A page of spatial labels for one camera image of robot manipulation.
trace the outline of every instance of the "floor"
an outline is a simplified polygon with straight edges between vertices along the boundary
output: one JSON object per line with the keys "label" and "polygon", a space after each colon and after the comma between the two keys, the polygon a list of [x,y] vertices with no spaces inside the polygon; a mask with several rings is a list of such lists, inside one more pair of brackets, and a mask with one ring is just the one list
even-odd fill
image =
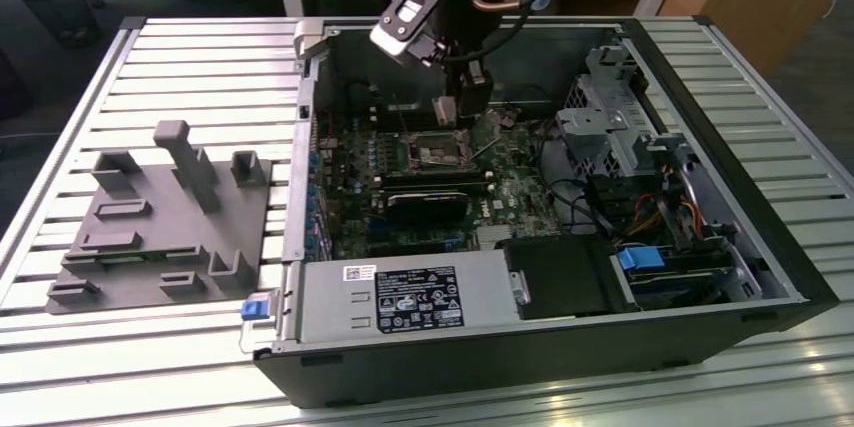
{"label": "floor", "polygon": [[[284,14],[280,0],[104,1],[104,8],[95,11],[103,38],[87,48],[67,50],[53,41],[24,3],[0,0],[0,50],[36,99],[35,107],[23,115],[0,122],[0,232],[5,231],[15,216],[121,19],[135,15],[251,17]],[[381,8],[383,0],[361,1],[369,11]],[[313,0],[317,8],[327,7],[327,15],[363,13],[348,11],[352,0],[341,2],[344,7],[323,6],[321,3]],[[818,22],[770,82],[831,152],[854,171],[851,72],[854,0],[838,0],[833,12]]]}

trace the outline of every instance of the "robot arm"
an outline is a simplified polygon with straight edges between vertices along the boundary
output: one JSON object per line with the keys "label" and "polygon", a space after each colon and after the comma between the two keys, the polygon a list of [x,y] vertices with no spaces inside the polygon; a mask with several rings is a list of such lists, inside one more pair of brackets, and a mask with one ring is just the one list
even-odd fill
{"label": "robot arm", "polygon": [[[454,116],[486,109],[492,79],[483,58],[522,29],[535,2],[547,5],[547,0],[392,0],[385,9],[371,40],[404,65],[442,65]],[[514,29],[487,44],[503,14],[511,12],[520,15]]]}

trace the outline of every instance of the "motherboard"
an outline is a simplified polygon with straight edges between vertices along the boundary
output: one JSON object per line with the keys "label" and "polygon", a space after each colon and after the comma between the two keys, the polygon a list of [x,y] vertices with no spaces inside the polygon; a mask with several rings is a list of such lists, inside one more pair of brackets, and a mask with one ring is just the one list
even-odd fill
{"label": "motherboard", "polygon": [[542,120],[510,105],[452,129],[391,118],[327,126],[317,143],[332,259],[488,250],[560,232],[536,164]]}

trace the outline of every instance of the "white sticker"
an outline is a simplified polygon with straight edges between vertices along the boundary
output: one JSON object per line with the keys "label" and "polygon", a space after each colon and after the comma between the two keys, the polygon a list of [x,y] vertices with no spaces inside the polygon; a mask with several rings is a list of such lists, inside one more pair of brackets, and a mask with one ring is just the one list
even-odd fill
{"label": "white sticker", "polygon": [[344,282],[353,280],[373,280],[375,265],[348,265],[344,267]]}

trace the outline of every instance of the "metal bracket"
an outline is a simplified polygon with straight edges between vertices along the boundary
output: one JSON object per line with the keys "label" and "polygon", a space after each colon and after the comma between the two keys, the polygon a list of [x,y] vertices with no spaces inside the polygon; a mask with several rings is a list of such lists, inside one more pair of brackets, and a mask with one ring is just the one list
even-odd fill
{"label": "metal bracket", "polygon": [[602,109],[563,109],[558,119],[568,135],[604,135],[628,128],[622,116]]}
{"label": "metal bracket", "polygon": [[531,303],[531,293],[528,292],[528,283],[524,280],[524,271],[510,272],[510,290],[512,298],[519,305]]}
{"label": "metal bracket", "polygon": [[443,127],[456,125],[456,101],[454,97],[442,96],[434,99],[432,108],[436,113],[436,120]]}
{"label": "metal bracket", "polygon": [[325,45],[325,22],[323,19],[305,18],[296,23],[293,28],[293,50],[296,58],[305,60],[317,52],[323,51]]}

